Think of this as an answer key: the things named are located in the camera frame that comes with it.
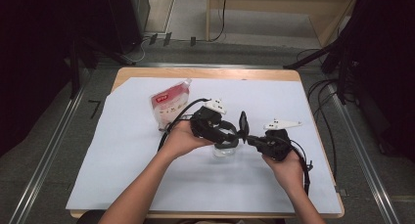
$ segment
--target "forearm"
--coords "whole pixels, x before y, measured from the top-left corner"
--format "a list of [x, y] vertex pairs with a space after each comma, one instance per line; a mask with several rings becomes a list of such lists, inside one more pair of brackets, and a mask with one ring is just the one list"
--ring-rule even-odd
[[287, 191], [301, 224], [325, 223], [303, 188]]
[[157, 154], [113, 202], [99, 223], [143, 223], [161, 179], [171, 162], [171, 158]]

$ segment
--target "person's right arm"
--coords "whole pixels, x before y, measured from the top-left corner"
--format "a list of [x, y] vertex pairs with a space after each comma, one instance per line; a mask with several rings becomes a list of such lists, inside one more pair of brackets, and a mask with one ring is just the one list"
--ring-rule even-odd
[[325, 223], [305, 193], [299, 156], [295, 152], [290, 152], [281, 162], [264, 155], [262, 157], [271, 167], [278, 183], [287, 193], [300, 223]]

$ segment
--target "wooden table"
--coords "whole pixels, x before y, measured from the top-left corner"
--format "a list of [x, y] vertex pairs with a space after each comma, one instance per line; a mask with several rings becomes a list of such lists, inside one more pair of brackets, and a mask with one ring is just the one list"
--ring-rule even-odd
[[[322, 47], [330, 41], [355, 0], [226, 0], [226, 10], [309, 15]], [[210, 10], [223, 8], [223, 0], [207, 0], [207, 40], [210, 40]]]
[[[190, 67], [124, 67], [121, 68], [116, 76], [113, 91], [127, 81], [130, 77], [169, 77], [169, 78], [219, 78], [219, 79], [247, 79], [247, 80], [280, 80], [280, 81], [299, 81], [300, 76], [294, 70], [283, 69], [235, 69], [235, 68], [190, 68]], [[330, 170], [330, 165], [324, 153], [324, 148], [320, 141], [321, 150], [324, 154], [325, 162]], [[340, 195], [337, 199], [341, 206], [342, 213], [322, 214], [324, 218], [339, 218], [344, 215], [344, 207]], [[87, 210], [72, 209], [70, 214], [79, 218]], [[164, 212], [149, 211], [148, 218], [288, 218], [295, 217], [292, 213], [226, 213], [226, 212], [202, 212], [202, 213], [183, 213], [183, 212]]]

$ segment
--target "red and white package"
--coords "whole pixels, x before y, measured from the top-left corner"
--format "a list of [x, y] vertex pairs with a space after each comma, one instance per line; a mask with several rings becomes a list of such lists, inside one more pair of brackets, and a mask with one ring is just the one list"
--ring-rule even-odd
[[191, 82], [192, 79], [188, 78], [150, 97], [159, 130], [165, 130], [165, 127], [186, 108]]

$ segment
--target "person's left arm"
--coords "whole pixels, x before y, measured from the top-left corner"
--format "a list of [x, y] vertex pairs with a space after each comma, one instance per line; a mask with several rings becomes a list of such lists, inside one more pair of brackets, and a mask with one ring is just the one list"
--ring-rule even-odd
[[210, 141], [193, 136], [189, 122], [178, 123], [170, 132], [161, 150], [113, 202], [99, 223], [143, 223], [161, 179], [170, 164], [178, 157], [209, 144]]

